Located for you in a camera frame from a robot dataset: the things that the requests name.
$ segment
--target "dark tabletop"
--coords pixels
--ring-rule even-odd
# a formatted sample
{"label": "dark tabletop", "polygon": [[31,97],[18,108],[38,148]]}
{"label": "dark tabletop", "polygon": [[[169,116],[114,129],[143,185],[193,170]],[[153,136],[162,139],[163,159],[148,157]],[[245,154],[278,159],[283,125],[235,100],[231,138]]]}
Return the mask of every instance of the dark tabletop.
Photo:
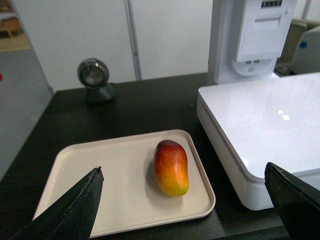
{"label": "dark tabletop", "polygon": [[0,240],[28,224],[36,211],[56,155],[79,143],[181,129],[194,142],[216,195],[203,218],[133,230],[96,239],[267,240],[289,239],[275,210],[245,208],[197,118],[194,74],[113,84],[115,99],[87,105],[86,89],[58,91],[0,183]]}

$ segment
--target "plastic tray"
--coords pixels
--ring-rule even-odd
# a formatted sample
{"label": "plastic tray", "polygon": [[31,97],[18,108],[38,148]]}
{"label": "plastic tray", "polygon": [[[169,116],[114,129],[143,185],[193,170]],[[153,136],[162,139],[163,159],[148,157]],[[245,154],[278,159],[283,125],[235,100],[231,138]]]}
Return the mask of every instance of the plastic tray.
{"label": "plastic tray", "polygon": [[[189,191],[184,196],[166,195],[155,181],[154,152],[165,139],[176,141],[186,151]],[[216,203],[190,135],[169,130],[64,148],[56,156],[34,218],[98,166],[104,182],[91,238],[201,218]]]}

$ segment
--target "white electronic scale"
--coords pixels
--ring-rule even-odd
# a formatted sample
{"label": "white electronic scale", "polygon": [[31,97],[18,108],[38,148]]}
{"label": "white electronic scale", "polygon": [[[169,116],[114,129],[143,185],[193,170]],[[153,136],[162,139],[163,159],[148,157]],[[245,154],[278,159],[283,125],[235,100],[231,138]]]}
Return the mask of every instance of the white electronic scale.
{"label": "white electronic scale", "polygon": [[320,73],[274,74],[297,0],[214,0],[197,116],[239,199],[272,208],[268,162],[320,189]]}

